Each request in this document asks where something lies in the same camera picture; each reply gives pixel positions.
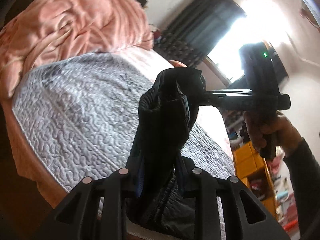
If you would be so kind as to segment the dark sleeved right forearm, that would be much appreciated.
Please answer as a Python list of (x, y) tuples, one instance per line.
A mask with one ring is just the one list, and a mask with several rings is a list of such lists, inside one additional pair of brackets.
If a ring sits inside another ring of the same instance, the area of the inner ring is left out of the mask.
[(301, 239), (319, 239), (319, 164), (305, 140), (284, 162), (295, 195)]

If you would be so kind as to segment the right hand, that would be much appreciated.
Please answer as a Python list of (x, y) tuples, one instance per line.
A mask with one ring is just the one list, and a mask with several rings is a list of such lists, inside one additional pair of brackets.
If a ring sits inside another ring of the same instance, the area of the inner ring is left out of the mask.
[(247, 133), (253, 147), (259, 151), (266, 147), (267, 142), (264, 135), (276, 134), (277, 146), (280, 146), (288, 157), (293, 153), (303, 140), (297, 129), (291, 124), (290, 120), (280, 111), (268, 122), (259, 122), (253, 112), (244, 113), (244, 121), (247, 126)]

